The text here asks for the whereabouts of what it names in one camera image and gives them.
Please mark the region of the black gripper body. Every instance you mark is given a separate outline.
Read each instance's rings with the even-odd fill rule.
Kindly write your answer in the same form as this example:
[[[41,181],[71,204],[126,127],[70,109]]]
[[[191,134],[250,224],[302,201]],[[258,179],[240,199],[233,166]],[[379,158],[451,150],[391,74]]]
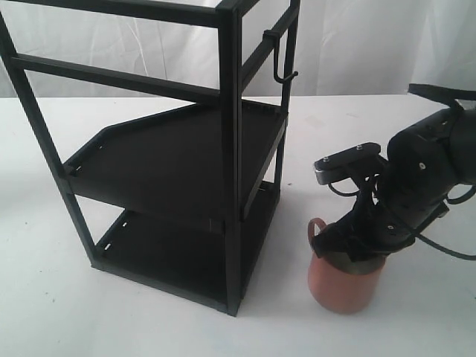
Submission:
[[[394,254],[412,246],[431,223],[447,213],[448,206],[443,202],[429,209],[406,206],[402,213],[398,213],[384,201],[376,183],[367,181],[361,186],[351,211],[335,223],[348,236],[387,246]]]

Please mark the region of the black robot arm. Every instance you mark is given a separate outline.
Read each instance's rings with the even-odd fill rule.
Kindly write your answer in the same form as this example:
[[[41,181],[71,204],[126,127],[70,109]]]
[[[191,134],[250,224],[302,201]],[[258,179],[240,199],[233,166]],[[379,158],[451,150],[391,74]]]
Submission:
[[[369,260],[420,239],[452,257],[475,260],[422,234],[449,205],[475,195],[475,110],[461,105],[475,100],[475,91],[416,83],[408,91],[445,108],[394,135],[385,157],[379,144],[367,142],[314,163],[318,183],[331,191],[346,179],[358,188],[352,210],[311,238],[318,257],[342,253],[353,262]]]

